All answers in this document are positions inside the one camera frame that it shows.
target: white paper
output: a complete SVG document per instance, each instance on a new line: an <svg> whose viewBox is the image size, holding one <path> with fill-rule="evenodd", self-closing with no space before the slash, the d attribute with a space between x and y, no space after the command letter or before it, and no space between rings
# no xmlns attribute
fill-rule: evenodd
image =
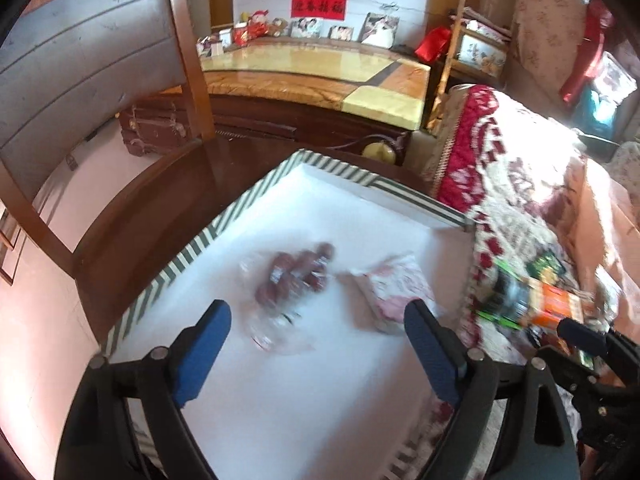
<svg viewBox="0 0 640 480"><path fill-rule="evenodd" d="M199 397L182 410L220 480L377 480L430 394L406 336L374 328L353 280L332 280L305 300L300 325L314 337L312 351L264 352L246 334L254 290L238 263L255 251L321 241L336 247L335 274L414 252L436 302L450 312L463 303L471 234L380 190L296 168L164 291L112 358L170 345L216 298L230 305L230 335ZM132 416L141 422L136 410Z"/></svg>

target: dark wooden tabletop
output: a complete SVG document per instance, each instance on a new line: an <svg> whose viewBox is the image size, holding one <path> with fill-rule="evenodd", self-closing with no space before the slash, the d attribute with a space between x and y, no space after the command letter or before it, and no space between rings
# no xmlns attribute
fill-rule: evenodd
<svg viewBox="0 0 640 480"><path fill-rule="evenodd" d="M416 174L351 153L267 139L194 140L150 166L103 210L78 245L76 283L99 342L167 263L245 190L300 148L420 192Z"/></svg>

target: floral bedspread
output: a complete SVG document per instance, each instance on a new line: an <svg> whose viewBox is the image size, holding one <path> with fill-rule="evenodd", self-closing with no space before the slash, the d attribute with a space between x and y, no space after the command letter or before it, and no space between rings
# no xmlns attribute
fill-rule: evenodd
<svg viewBox="0 0 640 480"><path fill-rule="evenodd" d="M478 223L474 248L473 285L469 306L481 301L496 278L496 258L507 259L526 274L525 264L541 250L564 254L555 233L543 218L553 215L555 198L564 186L566 168L581 161L577 136L553 120L527 110L501 92L487 86L452 89L438 131L438 155L428 163L423 177L433 182L431 195L466 213ZM522 355L496 327L479 320L466 309L458 336L467 345L479 346L494 360L524 362ZM570 396L561 392L572 430L579 416ZM492 414L474 464L467 478L483 478L497 440L505 404L494 403ZM423 418L423 432L416 458L402 476L413 480L427 463L446 428L452 409L439 400Z"/></svg>

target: wooden chair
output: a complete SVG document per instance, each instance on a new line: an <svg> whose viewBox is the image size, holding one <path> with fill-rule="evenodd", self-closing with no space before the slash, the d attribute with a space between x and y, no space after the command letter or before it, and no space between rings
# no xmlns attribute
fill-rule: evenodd
<svg viewBox="0 0 640 480"><path fill-rule="evenodd" d="M500 43L499 41L495 41L492 38L488 38L483 34L480 34L479 32L466 28L462 22L464 13L465 1L460 0L458 2L458 9L456 11L456 19L453 23L453 26L451 27L451 40L449 42L447 57L444 63L442 74L440 75L440 82L438 83L433 106L431 107L431 113L427 122L427 128L431 131L434 130L435 125L438 122L439 107L442 102L442 97L447 90L447 81L449 80L449 75L451 74L452 70L471 76L478 82L488 84L489 86L493 86L494 88L500 88L501 86L501 82L499 79L492 77L491 75L456 59L458 54L460 54L460 45L462 44L462 39L465 36L476 38L476 40L489 44L502 52L507 52L509 49L508 46Z"/></svg>
<svg viewBox="0 0 640 480"><path fill-rule="evenodd" d="M19 18L2 44L0 200L69 276L82 254L33 208L38 190L116 112L178 85L193 135L213 137L187 0L53 0Z"/></svg>

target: wooden cabinet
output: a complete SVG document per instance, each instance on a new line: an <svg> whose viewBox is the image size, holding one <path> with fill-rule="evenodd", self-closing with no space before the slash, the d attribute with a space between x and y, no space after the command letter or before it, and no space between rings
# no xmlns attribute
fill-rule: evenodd
<svg viewBox="0 0 640 480"><path fill-rule="evenodd" d="M290 140L360 154L381 140L404 160L410 132L310 105L231 95L210 95L216 132L224 137ZM122 137L133 155L168 153L191 139L182 95L157 94L120 113Z"/></svg>

